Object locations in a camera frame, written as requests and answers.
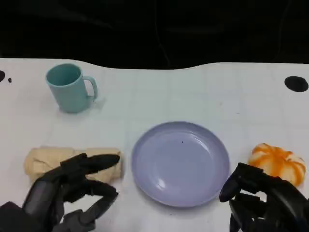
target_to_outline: small pumpkin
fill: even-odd
[[[294,186],[300,185],[305,178],[306,164],[292,151],[280,147],[259,144],[252,150],[249,165],[261,168],[271,176],[279,176]]]

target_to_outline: table surface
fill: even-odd
[[[45,82],[50,68],[67,62],[94,77],[99,88],[91,108],[75,115],[59,111]],[[231,170],[247,162],[252,148],[263,142],[309,161],[309,91],[293,92],[284,84],[291,75],[309,80],[307,64],[214,63],[154,71],[2,58],[0,70],[6,73],[0,83],[0,204],[22,204],[30,187],[23,162],[32,147],[117,147],[125,158],[124,177],[115,183],[120,196],[98,220],[96,231],[227,232],[228,203],[215,199],[191,209],[167,207],[150,200],[133,182],[129,164],[134,143],[150,127],[173,120],[213,131],[229,152]],[[309,197],[309,178],[300,190]],[[85,197],[66,204],[66,210],[86,209],[95,200]]]

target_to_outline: teal mug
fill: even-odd
[[[92,84],[93,96],[88,95],[85,80]],[[83,76],[82,70],[74,64],[53,67],[48,71],[46,81],[60,110],[66,113],[78,113],[87,109],[98,95],[96,81],[92,77]]]

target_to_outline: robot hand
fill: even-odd
[[[261,191],[266,202],[252,194]],[[309,202],[288,181],[239,163],[223,186],[219,199],[229,201],[230,232],[308,232]]]
[[[118,196],[108,184],[88,180],[85,175],[116,165],[118,155],[87,157],[85,153],[68,159],[47,172],[32,185],[22,209],[13,203],[0,207],[2,232],[87,232]],[[64,202],[75,202],[85,195],[102,196],[88,210],[64,215]]]

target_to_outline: black background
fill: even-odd
[[[12,0],[0,54],[114,68],[309,62],[308,0]]]

